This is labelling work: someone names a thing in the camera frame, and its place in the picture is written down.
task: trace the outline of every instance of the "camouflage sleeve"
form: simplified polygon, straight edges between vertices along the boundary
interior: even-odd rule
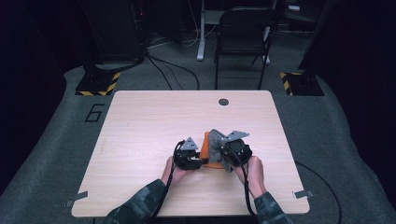
[[[282,211],[274,197],[266,192],[254,200],[257,218],[261,224],[291,224],[291,219]]]
[[[128,202],[113,209],[103,224],[146,223],[160,202],[165,184],[156,179],[139,190]]]

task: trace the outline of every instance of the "wire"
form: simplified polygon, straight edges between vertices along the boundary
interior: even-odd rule
[[[253,216],[256,217],[256,214],[254,214],[253,210],[251,209],[251,205],[250,205],[250,198],[249,198],[249,192],[248,192],[248,163],[247,163],[247,171],[245,170],[244,165],[242,164],[241,160],[239,159],[239,157],[236,155],[236,153],[231,149],[230,150],[235,157],[238,159],[239,164],[241,165],[241,169],[242,169],[242,173],[244,174],[244,178],[245,178],[245,183],[244,183],[244,187],[245,187],[245,200],[247,202],[247,210],[249,211],[249,213]]]
[[[191,13],[192,19],[194,20],[194,25],[195,25],[195,30],[196,30],[196,36],[195,36],[195,39],[192,41],[191,44],[189,44],[189,45],[182,45],[183,47],[186,47],[186,48],[187,48],[187,47],[191,47],[192,45],[194,45],[194,44],[197,42],[197,40],[199,39],[199,38],[198,38],[198,36],[199,36],[199,34],[198,34],[198,25],[197,25],[197,21],[195,20],[194,14],[192,13],[191,0],[189,0],[189,8],[190,8],[190,13]]]
[[[199,83],[198,77],[197,77],[190,69],[187,69],[187,68],[185,68],[185,67],[176,65],[176,64],[174,64],[174,63],[169,63],[169,62],[164,61],[164,60],[162,60],[162,59],[160,59],[160,58],[157,58],[157,57],[155,57],[155,56],[151,56],[151,55],[149,55],[148,52],[147,52],[146,56],[147,56],[150,60],[153,59],[153,60],[155,60],[155,61],[157,61],[157,62],[159,62],[159,63],[167,63],[167,64],[170,64],[170,65],[172,65],[172,66],[174,66],[174,67],[177,67],[177,68],[180,68],[180,69],[183,69],[183,70],[189,72],[189,73],[192,74],[192,75],[194,76],[194,78],[195,78],[196,85],[197,85],[197,90],[200,90],[200,83]]]
[[[195,39],[194,40],[183,40],[182,42],[191,42],[191,41],[194,42]],[[168,41],[168,42],[163,42],[163,43],[159,43],[159,44],[156,44],[156,45],[150,45],[148,47],[148,49],[153,49],[153,48],[157,48],[157,47],[160,47],[162,45],[168,45],[168,44],[176,44],[176,42],[175,41]]]
[[[171,167],[171,172],[170,172],[169,177],[168,177],[168,182],[166,183],[165,190],[163,191],[163,196],[161,197],[161,200],[160,200],[157,208],[155,209],[154,213],[149,218],[148,223],[150,223],[158,215],[158,213],[161,210],[161,207],[163,206],[163,202],[165,201],[166,194],[168,193],[169,187],[171,186],[171,183],[172,183],[173,172],[175,171],[175,168],[176,168],[175,152],[178,150],[178,148],[180,148],[183,145],[184,142],[185,142],[184,140],[180,141],[175,146],[174,154],[172,156],[172,167]]]
[[[224,0],[222,0],[222,2],[221,2],[220,11],[223,10],[223,7],[224,7]],[[205,38],[206,38],[207,36],[209,36],[209,35],[215,30],[216,27],[217,27],[217,25],[214,25],[214,26],[212,27],[212,29],[205,35]]]
[[[173,89],[172,89],[172,86],[171,86],[171,84],[169,83],[168,79],[166,78],[165,74],[163,73],[163,70],[161,70],[161,68],[160,68],[157,64],[155,64],[154,61],[152,61],[152,59],[151,59],[150,56],[147,56],[147,58],[148,58],[148,59],[151,61],[151,63],[161,72],[161,74],[163,74],[163,78],[165,78],[165,81],[166,81],[166,83],[168,84],[169,89],[172,91],[172,90],[173,90]]]
[[[173,77],[174,77],[174,79],[175,79],[177,85],[178,85],[182,90],[184,90],[184,88],[183,88],[183,87],[181,86],[181,84],[178,82],[178,80],[177,80],[177,78],[176,78],[176,75],[175,75],[174,71],[173,71],[168,65],[166,65],[166,63],[163,63],[163,62],[159,62],[159,63],[161,63],[163,66],[167,67],[167,68],[171,71],[171,73],[172,73],[172,75],[173,75]]]
[[[156,39],[152,39],[152,40],[150,41],[149,45],[150,45],[150,46],[151,46],[151,45],[154,45],[154,44],[156,44],[157,42],[160,42],[160,40],[164,40],[164,39],[166,39],[166,37],[164,37],[164,36],[156,37]]]
[[[317,177],[319,177],[323,183],[325,183],[325,185],[329,188],[330,192],[332,193],[332,196],[334,197],[335,201],[337,202],[337,206],[338,206],[338,220],[337,220],[337,224],[340,224],[343,218],[343,211],[341,209],[341,204],[340,201],[337,197],[337,195],[335,194],[334,190],[332,189],[332,187],[330,186],[330,184],[317,172],[315,172],[314,170],[312,170],[311,168],[309,168],[308,166],[300,163],[299,161],[294,161],[297,165],[301,165],[303,166],[305,169],[309,170],[310,172],[312,172],[314,175],[316,175]]]

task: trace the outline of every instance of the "orange object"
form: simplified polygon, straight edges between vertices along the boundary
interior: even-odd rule
[[[204,142],[202,143],[201,152],[199,154],[199,159],[209,159],[209,132],[205,132]],[[215,168],[215,169],[223,169],[224,167],[218,161],[210,162],[208,164],[204,164],[206,167]]]

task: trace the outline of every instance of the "table leg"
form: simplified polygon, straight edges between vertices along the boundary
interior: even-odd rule
[[[205,0],[201,0],[201,39],[199,41],[197,60],[202,61],[205,53]]]
[[[276,3],[277,3],[277,0],[274,0],[274,1],[272,2],[271,9],[275,9],[275,8],[276,8]],[[269,28],[269,27],[265,27],[265,30],[264,30],[264,39],[267,38],[267,36],[268,36],[269,33],[270,33],[270,28]],[[270,64],[270,55],[268,55],[268,57],[267,57],[267,62],[265,62],[265,64]]]

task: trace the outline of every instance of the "yellow and black hazard tape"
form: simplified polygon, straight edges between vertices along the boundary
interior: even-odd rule
[[[293,95],[293,92],[291,91],[290,84],[288,82],[287,76],[286,75],[300,75],[301,73],[280,73],[280,78],[282,78],[283,82],[283,87],[285,88],[286,94],[287,95]]]
[[[116,87],[117,81],[119,80],[120,73],[114,75],[113,79],[111,80],[110,85],[108,86],[106,91],[76,91],[76,95],[109,95],[113,92],[114,88]]]

